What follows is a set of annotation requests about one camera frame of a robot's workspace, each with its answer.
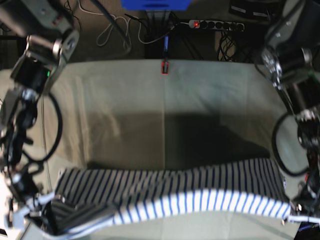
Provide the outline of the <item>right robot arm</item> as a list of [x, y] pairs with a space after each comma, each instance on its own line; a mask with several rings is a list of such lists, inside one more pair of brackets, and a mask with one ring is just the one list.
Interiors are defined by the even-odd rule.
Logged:
[[[71, 58], [80, 34], [71, 13], [58, 0], [3, 0], [0, 19], [26, 40], [10, 75], [14, 86], [6, 92], [0, 108], [0, 171], [11, 193], [5, 221], [9, 227], [19, 228], [29, 220], [55, 235], [59, 231], [51, 209], [55, 194], [43, 194], [33, 177], [44, 170], [62, 137], [62, 113], [51, 88]], [[27, 131], [37, 121], [42, 96], [48, 96], [55, 108], [57, 134], [47, 155], [35, 159], [23, 146], [33, 144]]]

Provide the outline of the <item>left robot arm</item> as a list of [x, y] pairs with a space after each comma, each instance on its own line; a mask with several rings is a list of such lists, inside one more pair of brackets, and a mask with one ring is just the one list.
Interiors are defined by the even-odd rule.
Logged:
[[[298, 0], [268, 31], [259, 51], [269, 80], [285, 105], [272, 131], [271, 149], [279, 168], [288, 176], [306, 176], [306, 182], [289, 202], [284, 222], [320, 222], [320, 81], [313, 67], [313, 49], [320, 46], [320, 3]], [[294, 117], [299, 144], [308, 165], [298, 172], [283, 163], [277, 133], [283, 121]]]

